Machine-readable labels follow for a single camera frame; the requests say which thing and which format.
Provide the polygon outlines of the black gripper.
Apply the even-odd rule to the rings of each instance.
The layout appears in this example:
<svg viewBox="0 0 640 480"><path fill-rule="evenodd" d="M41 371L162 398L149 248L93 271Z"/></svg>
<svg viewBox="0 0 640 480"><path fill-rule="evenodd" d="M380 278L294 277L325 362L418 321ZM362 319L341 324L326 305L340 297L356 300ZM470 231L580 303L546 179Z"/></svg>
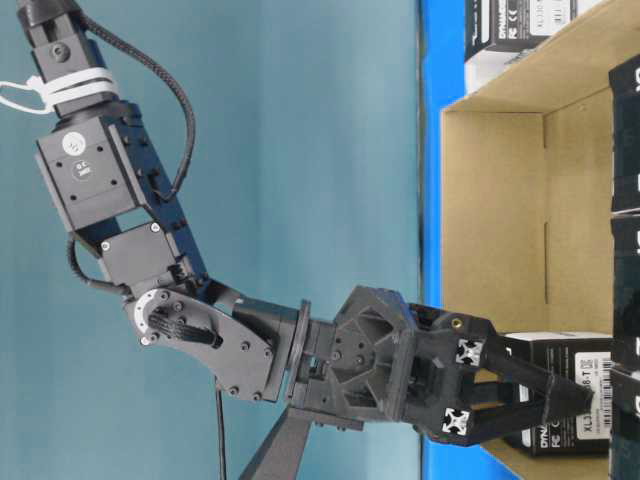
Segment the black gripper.
<svg viewBox="0 0 640 480"><path fill-rule="evenodd" d="M544 413L589 412L595 393L574 360L594 344L586 334L498 336L487 319L357 286L331 323L299 310L287 402L317 423L406 423L475 445L540 425ZM498 385L476 383L482 369Z"/></svg>

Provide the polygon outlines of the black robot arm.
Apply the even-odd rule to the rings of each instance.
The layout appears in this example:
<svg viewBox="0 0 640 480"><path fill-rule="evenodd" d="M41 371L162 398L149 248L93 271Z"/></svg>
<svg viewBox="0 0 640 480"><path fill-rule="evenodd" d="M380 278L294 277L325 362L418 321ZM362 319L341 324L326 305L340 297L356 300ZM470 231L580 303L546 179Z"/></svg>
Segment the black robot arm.
<svg viewBox="0 0 640 480"><path fill-rule="evenodd" d="M38 69L28 85L59 118L38 141L39 167L68 249L85 247L104 273L86 284L123 299L142 344L193 356L231 396L284 398L270 446L303 446L315 423L358 429L369 421L469 446L590 410L589 388L511 357L486 319L358 286L324 322L308 303L283 307L212 279L177 198L189 159L168 178L99 43L163 80L193 126L180 85L73 1L21 1L17 15Z"/></svg>

